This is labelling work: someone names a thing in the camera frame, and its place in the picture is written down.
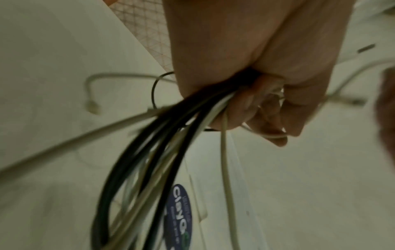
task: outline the blue sticker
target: blue sticker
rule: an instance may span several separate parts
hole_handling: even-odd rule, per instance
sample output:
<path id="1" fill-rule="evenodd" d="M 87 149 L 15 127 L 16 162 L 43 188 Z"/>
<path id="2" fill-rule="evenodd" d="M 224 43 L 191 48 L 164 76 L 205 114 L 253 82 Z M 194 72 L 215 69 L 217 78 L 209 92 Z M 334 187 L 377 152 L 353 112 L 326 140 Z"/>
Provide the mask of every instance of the blue sticker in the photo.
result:
<path id="1" fill-rule="evenodd" d="M 188 250 L 192 239 L 192 211 L 183 186 L 173 186 L 167 199 L 164 218 L 164 238 L 167 250 Z"/>

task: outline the sticker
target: sticker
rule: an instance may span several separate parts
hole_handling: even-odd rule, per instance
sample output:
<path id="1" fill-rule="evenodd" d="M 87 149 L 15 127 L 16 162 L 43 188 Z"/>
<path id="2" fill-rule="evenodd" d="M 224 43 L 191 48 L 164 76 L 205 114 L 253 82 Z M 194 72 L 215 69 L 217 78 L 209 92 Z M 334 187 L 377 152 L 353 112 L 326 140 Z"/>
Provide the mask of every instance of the sticker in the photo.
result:
<path id="1" fill-rule="evenodd" d="M 167 199 L 163 232 L 167 250 L 188 250 L 192 238 L 192 211 L 183 186 L 173 186 Z"/>

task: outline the hand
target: hand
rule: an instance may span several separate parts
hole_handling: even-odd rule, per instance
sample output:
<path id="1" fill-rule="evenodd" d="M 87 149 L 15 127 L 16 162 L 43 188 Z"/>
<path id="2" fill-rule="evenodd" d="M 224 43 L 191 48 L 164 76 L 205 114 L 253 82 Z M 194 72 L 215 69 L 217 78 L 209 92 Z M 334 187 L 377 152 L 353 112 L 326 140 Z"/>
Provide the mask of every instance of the hand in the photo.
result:
<path id="1" fill-rule="evenodd" d="M 252 67 L 262 73 L 229 103 L 232 129 L 299 136 L 321 102 L 354 0 L 164 0 L 183 96 Z M 285 101 L 271 94 L 284 89 Z M 219 129 L 219 119 L 212 127 Z M 284 146 L 287 138 L 270 139 Z"/>
<path id="2" fill-rule="evenodd" d="M 395 164 L 395 68 L 387 69 L 381 93 L 376 102 L 380 138 Z"/>

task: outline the grid pattern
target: grid pattern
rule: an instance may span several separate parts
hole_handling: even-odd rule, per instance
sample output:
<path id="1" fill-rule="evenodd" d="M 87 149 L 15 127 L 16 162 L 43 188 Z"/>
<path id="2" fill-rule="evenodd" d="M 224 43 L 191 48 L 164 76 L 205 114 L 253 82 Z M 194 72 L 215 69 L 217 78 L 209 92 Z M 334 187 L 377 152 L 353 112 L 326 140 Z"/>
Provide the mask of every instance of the grid pattern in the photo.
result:
<path id="1" fill-rule="evenodd" d="M 118 0 L 110 8 L 165 71 L 172 71 L 162 0 Z"/>

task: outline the circular sticker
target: circular sticker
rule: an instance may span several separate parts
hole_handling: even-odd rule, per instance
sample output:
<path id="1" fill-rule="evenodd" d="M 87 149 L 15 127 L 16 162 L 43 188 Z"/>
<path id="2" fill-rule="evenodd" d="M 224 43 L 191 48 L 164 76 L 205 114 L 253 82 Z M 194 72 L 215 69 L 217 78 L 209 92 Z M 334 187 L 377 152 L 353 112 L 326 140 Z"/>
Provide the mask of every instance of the circular sticker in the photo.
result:
<path id="1" fill-rule="evenodd" d="M 192 212 L 188 194 L 176 184 L 167 199 L 163 231 L 167 250 L 188 250 L 192 239 Z"/>

